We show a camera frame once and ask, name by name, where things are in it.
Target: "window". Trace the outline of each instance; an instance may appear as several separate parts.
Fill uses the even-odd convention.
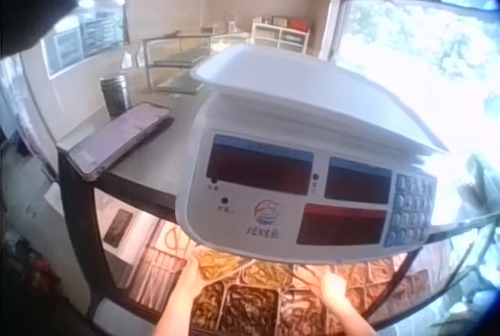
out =
[[[496,0],[342,0],[332,48],[333,61],[393,91],[452,151],[500,144]]]
[[[42,39],[49,76],[128,42],[127,0],[80,0]]]

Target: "scale keypad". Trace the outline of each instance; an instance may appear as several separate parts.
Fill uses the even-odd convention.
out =
[[[396,177],[391,222],[384,246],[406,245],[422,241],[430,226],[435,181],[404,174]]]

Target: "white shelf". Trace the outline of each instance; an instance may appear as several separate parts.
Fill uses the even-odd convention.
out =
[[[300,35],[309,35],[308,31],[305,32],[305,31],[300,31],[300,30],[296,30],[296,29],[291,29],[290,27],[274,26],[274,25],[269,25],[268,23],[254,23],[253,26],[262,26],[262,27],[267,27],[269,29],[290,31],[291,33],[296,33],[296,34],[300,34]]]
[[[277,32],[278,39],[268,38],[268,37],[264,37],[262,35],[259,35],[260,30],[266,30],[266,29],[272,30],[274,33]],[[293,34],[294,36],[300,35],[301,37],[304,37],[303,43],[300,44],[300,43],[297,43],[294,41],[281,39],[286,34]],[[258,44],[258,43],[256,43],[257,41],[260,41],[261,45],[266,45],[263,43],[263,41],[267,41],[270,44],[276,43],[276,46],[278,48],[286,49],[288,51],[293,51],[293,52],[301,52],[301,53],[305,54],[305,52],[307,50],[307,44],[309,41],[309,31],[305,33],[304,31],[290,29],[288,27],[275,26],[275,25],[270,25],[268,23],[254,22],[252,24],[252,34],[250,37],[250,43]]]

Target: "glass display case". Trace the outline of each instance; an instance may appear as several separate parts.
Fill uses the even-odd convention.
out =
[[[193,302],[191,334],[340,334],[338,319],[304,283],[305,270],[343,277],[348,299],[380,329],[422,309],[482,261],[499,212],[437,228],[417,250],[349,264],[265,262],[198,245],[177,226],[174,208],[200,94],[176,98],[172,128],[96,181],[86,182],[67,159],[75,134],[58,143],[66,225],[91,289],[90,318],[107,298],[156,323],[194,256],[211,284]]]
[[[176,32],[143,40],[145,71],[150,90],[196,94],[202,83],[189,69],[231,45],[248,41],[248,33],[189,34]]]

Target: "ceiling light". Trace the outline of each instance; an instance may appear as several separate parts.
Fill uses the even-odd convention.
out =
[[[115,3],[118,5],[123,5],[125,4],[125,0],[115,0]]]
[[[82,8],[93,8],[95,5],[94,0],[80,0],[78,2],[78,5],[81,6]]]

